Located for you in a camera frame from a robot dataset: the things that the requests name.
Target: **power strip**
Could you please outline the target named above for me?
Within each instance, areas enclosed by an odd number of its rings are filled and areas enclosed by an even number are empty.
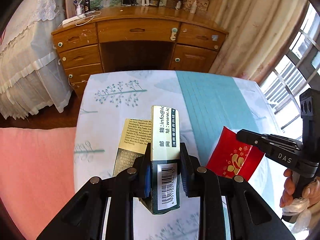
[[[72,22],[72,21],[75,21],[75,20],[79,20],[79,19],[84,18],[84,17],[85,17],[84,13],[80,14],[80,15],[73,16],[71,18],[63,20],[62,25],[65,25],[65,24],[67,24],[69,22]]]

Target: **beige curtain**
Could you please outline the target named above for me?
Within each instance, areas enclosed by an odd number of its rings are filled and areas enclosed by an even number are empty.
[[[208,13],[229,32],[210,73],[258,81],[287,41],[307,0],[211,0]]]

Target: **human hand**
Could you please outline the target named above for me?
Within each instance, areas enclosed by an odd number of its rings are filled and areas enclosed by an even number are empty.
[[[293,202],[292,194],[294,193],[296,187],[292,181],[292,170],[286,169],[283,174],[287,179],[284,183],[284,191],[280,199],[280,207],[289,206]],[[318,203],[320,201],[320,178],[316,177],[314,182],[308,184],[302,192],[303,198],[308,198],[310,206]]]

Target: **white sheer fabric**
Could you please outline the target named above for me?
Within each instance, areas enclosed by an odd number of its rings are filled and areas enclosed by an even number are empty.
[[[0,113],[5,118],[24,118],[53,104],[61,113],[68,104],[72,90],[51,37],[65,19],[62,4],[24,0],[7,25],[0,47]]]

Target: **red envelope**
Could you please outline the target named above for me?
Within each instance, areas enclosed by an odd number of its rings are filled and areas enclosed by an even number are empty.
[[[219,142],[213,151],[207,168],[218,176],[232,178],[241,175],[249,180],[262,160],[264,153],[257,147],[239,142],[236,133],[223,127]]]

